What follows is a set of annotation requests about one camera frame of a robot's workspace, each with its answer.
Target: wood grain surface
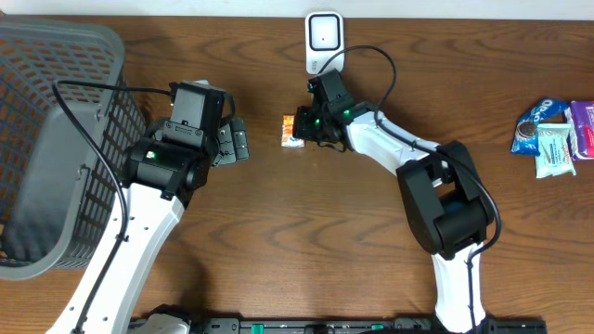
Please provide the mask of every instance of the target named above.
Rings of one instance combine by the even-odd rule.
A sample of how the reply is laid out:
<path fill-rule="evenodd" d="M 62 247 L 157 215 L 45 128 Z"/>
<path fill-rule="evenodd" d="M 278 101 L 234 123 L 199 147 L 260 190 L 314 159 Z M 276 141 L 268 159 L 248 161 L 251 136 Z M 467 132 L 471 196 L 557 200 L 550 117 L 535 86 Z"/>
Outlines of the wood grain surface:
<path fill-rule="evenodd" d="M 302 19 L 61 19 L 116 31 L 130 85 L 208 79 L 232 92 L 248 129 L 250 159 L 211 171 L 135 315 L 162 303 L 259 318 L 433 311 L 431 258 L 407 226 L 394 177 L 352 152 L 280 146 L 282 115 L 311 100 Z M 552 334 L 594 332 L 594 162 L 576 163 L 576 177 L 536 180 L 534 159 L 509 152 L 517 118 L 540 98 L 594 98 L 594 23 L 348 19 L 345 36 L 396 60 L 384 108 L 392 121 L 466 144 L 496 199 L 504 227 L 481 259 L 485 309 L 541 316 Z M 390 70 L 357 51 L 343 77 L 357 100 L 376 101 Z M 152 117 L 171 113 L 162 96 L 137 101 Z M 50 328 L 82 274 L 0 282 L 0 331 Z"/>

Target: gray plastic basket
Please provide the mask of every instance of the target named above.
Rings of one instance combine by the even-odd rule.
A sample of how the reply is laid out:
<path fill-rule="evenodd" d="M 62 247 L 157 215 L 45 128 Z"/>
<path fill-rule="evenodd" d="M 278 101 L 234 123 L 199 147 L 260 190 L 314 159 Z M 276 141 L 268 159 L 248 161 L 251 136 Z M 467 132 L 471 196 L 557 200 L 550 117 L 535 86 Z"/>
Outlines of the gray plastic basket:
<path fill-rule="evenodd" d="M 105 27 L 0 18 L 0 278 L 83 267 L 101 239 L 114 185 L 56 104 L 56 79 L 123 85 L 123 43 Z M 117 169 L 145 130 L 129 93 L 60 92 Z"/>

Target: basket mesh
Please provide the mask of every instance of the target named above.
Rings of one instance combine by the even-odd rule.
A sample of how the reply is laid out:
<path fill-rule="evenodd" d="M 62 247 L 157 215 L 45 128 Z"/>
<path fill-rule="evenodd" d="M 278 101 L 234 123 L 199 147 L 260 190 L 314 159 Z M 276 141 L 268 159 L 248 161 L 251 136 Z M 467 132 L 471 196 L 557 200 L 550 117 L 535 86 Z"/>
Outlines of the basket mesh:
<path fill-rule="evenodd" d="M 35 139 L 45 116 L 56 104 L 51 83 L 56 79 L 70 79 L 114 84 L 109 83 L 109 77 L 116 73 L 119 74 L 118 84 L 124 85 L 121 74 L 123 55 L 116 55 L 100 33 L 93 36 L 89 31 L 85 32 L 84 39 L 69 39 L 63 30 L 52 35 L 46 25 L 43 28 L 40 34 L 43 38 L 29 33 L 30 29 L 23 34 L 0 31 L 0 235 L 9 222 Z M 145 129 L 145 120 L 133 96 L 74 85 L 62 85 L 59 90 L 67 102 L 98 104 L 104 94 L 111 96 L 110 103 L 102 107 L 108 121 L 100 147 L 119 171 L 123 165 L 123 151 Z M 89 172 L 71 244 L 57 266 L 86 265 L 110 214 L 113 183 L 99 160 Z M 32 263 L 51 249 L 19 257 L 5 251 L 0 244 L 0 265 Z"/>

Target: packaged snack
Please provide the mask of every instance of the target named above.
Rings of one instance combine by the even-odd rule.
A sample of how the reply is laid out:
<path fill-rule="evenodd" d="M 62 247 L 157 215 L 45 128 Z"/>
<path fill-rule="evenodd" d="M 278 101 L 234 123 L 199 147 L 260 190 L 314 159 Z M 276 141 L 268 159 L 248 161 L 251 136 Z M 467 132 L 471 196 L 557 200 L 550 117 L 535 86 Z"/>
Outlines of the packaged snack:
<path fill-rule="evenodd" d="M 569 147 L 575 161 L 594 159 L 594 102 L 574 101 L 565 111 L 569 130 Z"/>
<path fill-rule="evenodd" d="M 540 121 L 569 109 L 563 101 L 545 98 L 518 120 L 516 134 L 511 145 L 511 153 L 538 156 L 538 131 Z"/>
<path fill-rule="evenodd" d="M 574 163 L 569 154 L 569 124 L 538 125 L 540 156 L 536 159 L 536 178 L 556 176 L 571 172 L 575 175 Z"/>
<path fill-rule="evenodd" d="M 280 145 L 284 148 L 303 148 L 305 142 L 302 139 L 293 137 L 293 122 L 295 116 L 284 115 L 282 117 L 282 138 Z"/>

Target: black cable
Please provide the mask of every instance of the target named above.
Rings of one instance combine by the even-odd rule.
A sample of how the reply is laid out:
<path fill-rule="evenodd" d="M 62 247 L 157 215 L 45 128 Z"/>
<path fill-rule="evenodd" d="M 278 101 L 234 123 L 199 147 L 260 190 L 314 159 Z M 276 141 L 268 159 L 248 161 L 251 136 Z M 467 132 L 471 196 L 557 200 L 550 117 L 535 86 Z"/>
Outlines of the black cable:
<path fill-rule="evenodd" d="M 91 304 L 93 303 L 93 299 L 97 295 L 97 291 L 99 290 L 99 287 L 101 286 L 101 282 L 103 281 L 103 278 L 105 277 L 108 270 L 110 269 L 110 265 L 113 262 L 113 259 L 115 258 L 115 255 L 118 252 L 120 245 L 125 240 L 126 229 L 128 227 L 128 206 L 126 205 L 126 202 L 125 202 L 125 197 L 123 195 L 123 189 L 122 189 L 122 184 L 120 183 L 120 179 L 118 178 L 116 173 L 113 171 L 113 168 L 111 167 L 111 165 L 108 162 L 105 155 L 103 155 L 103 153 L 101 152 L 101 148 L 99 148 L 99 146 L 95 143 L 95 141 L 93 140 L 91 135 L 89 133 L 87 133 L 86 130 L 83 128 L 83 126 L 78 122 L 78 120 L 76 119 L 76 116 L 74 116 L 74 114 L 72 113 L 70 108 L 68 108 L 68 105 L 66 105 L 66 102 L 64 101 L 64 99 L 62 98 L 62 96 L 58 90 L 58 85 L 60 85 L 60 84 L 80 85 L 80 86 L 109 89 L 109 90 L 113 90 L 113 91 L 122 91 L 122 92 L 160 93 L 160 94 L 165 94 L 167 96 L 169 96 L 170 93 L 168 91 L 157 89 L 157 88 L 119 87 L 119 86 L 113 86 L 113 85 L 102 84 L 102 83 L 86 83 L 86 82 L 79 82 L 79 81 L 72 81 L 72 80 L 57 80 L 52 83 L 52 91 L 54 92 L 56 101 L 62 107 L 64 114 L 66 114 L 68 119 L 71 121 L 72 125 L 74 125 L 74 128 L 76 128 L 76 130 L 79 132 L 79 134 L 81 134 L 81 136 L 86 141 L 86 143 L 89 145 L 89 147 L 95 152 L 95 154 L 97 154 L 97 157 L 99 158 L 101 163 L 103 163 L 103 165 L 105 166 L 105 169 L 108 171 L 108 174 L 110 175 L 111 180 L 115 184 L 116 193 L 117 193 L 118 197 L 120 198 L 120 205 L 122 207 L 122 225 L 120 227 L 120 233 L 116 237 L 116 240 L 115 240 L 115 243 L 113 244 L 113 248 L 111 249 L 110 255 L 108 256 L 107 261 L 103 265 L 103 268 L 101 268 L 101 271 L 99 272 L 99 275 L 97 276 L 97 280 L 95 281 L 95 284 L 91 288 L 91 291 L 89 292 L 89 295 L 88 295 L 86 301 L 84 302 L 83 309 L 81 310 L 81 314 L 79 315 L 78 321 L 76 322 L 76 327 L 72 330 L 73 333 L 83 333 L 83 323 L 86 320 L 86 315 L 89 311 L 89 308 L 91 307 Z"/>
<path fill-rule="evenodd" d="M 393 79 L 392 79 L 392 83 L 390 84 L 390 87 L 388 88 L 388 90 L 386 91 L 385 95 L 381 98 L 380 103 L 378 103 L 377 107 L 375 108 L 375 110 L 373 111 L 373 119 L 375 120 L 375 123 L 378 124 L 378 126 L 384 131 L 386 132 L 388 135 L 391 135 L 392 137 L 394 137 L 395 139 L 400 140 L 401 142 L 411 146 L 413 149 L 418 149 L 420 151 L 423 151 L 425 153 L 434 155 L 435 157 L 439 158 L 442 161 L 445 161 L 447 164 L 451 165 L 454 168 L 458 168 L 459 170 L 461 170 L 462 172 L 464 172 L 469 179 L 471 180 L 471 182 L 473 182 L 478 188 L 479 190 L 481 190 L 481 192 L 484 195 L 484 199 L 486 199 L 486 201 L 489 203 L 489 205 L 493 208 L 493 213 L 494 213 L 494 218 L 495 218 L 495 234 L 493 235 L 493 237 L 486 243 L 484 244 L 481 248 L 479 248 L 478 250 L 475 250 L 473 252 L 471 252 L 468 256 L 468 259 L 466 261 L 466 265 L 468 268 L 468 283 L 469 283 L 469 299 L 470 299 L 470 312 L 471 312 L 471 322 L 472 322 L 472 328 L 474 330 L 475 333 L 477 333 L 478 328 L 476 327 L 476 320 L 474 319 L 474 291 L 472 288 L 472 259 L 476 256 L 479 255 L 480 253 L 490 249 L 491 247 L 493 247 L 493 245 L 495 245 L 495 243 L 499 240 L 499 236 L 501 235 L 501 215 L 499 214 L 499 209 L 497 208 L 497 204 L 495 203 L 495 200 L 493 199 L 493 197 L 491 197 L 491 194 L 489 194 L 488 190 L 483 186 L 483 183 L 481 182 L 481 180 L 479 180 L 479 178 L 477 177 L 477 175 L 468 167 L 466 166 L 464 163 L 462 163 L 461 161 L 458 161 L 456 159 L 452 159 L 450 157 L 447 157 L 447 155 L 442 154 L 440 152 L 437 152 L 435 150 L 429 149 L 429 148 L 424 148 L 422 146 L 417 145 L 417 141 L 411 141 L 408 140 L 404 137 L 402 137 L 401 135 L 398 135 L 396 133 L 394 133 L 392 130 L 388 129 L 382 122 L 380 119 L 380 108 L 383 105 L 383 103 L 386 101 L 386 99 L 388 98 L 388 96 L 390 95 L 390 93 L 392 93 L 392 90 L 394 89 L 395 83 L 396 83 L 396 76 L 397 76 L 397 71 L 396 71 L 396 65 L 394 64 L 394 60 L 392 59 L 392 57 L 390 57 L 390 55 L 388 55 L 385 51 L 381 50 L 380 48 L 373 46 L 373 45 L 356 45 L 356 46 L 351 46 L 351 47 L 347 47 L 344 50 L 337 52 L 336 54 L 334 54 L 332 57 L 330 57 L 330 59 L 328 59 L 328 61 L 326 61 L 326 63 L 324 64 L 324 66 L 322 66 L 322 69 L 319 71 L 318 74 L 322 73 L 322 71 L 324 69 L 326 69 L 326 67 L 331 63 L 332 60 L 334 60 L 337 56 L 346 53 L 348 51 L 351 50 L 356 50 L 356 49 L 370 49 L 370 50 L 374 50 L 377 51 L 379 53 L 381 53 L 382 55 L 384 55 L 386 57 L 386 59 L 388 59 L 388 61 L 390 62 L 390 65 L 392 66 L 392 72 L 393 72 Z"/>
<path fill-rule="evenodd" d="M 346 152 L 346 146 L 345 145 L 342 145 L 342 148 L 337 148 L 337 147 L 335 147 L 332 144 L 324 144 L 324 145 L 322 145 L 322 142 L 321 141 L 317 141 L 317 145 L 319 147 L 321 147 L 321 148 L 332 148 L 335 151 L 340 152 L 340 153 Z"/>

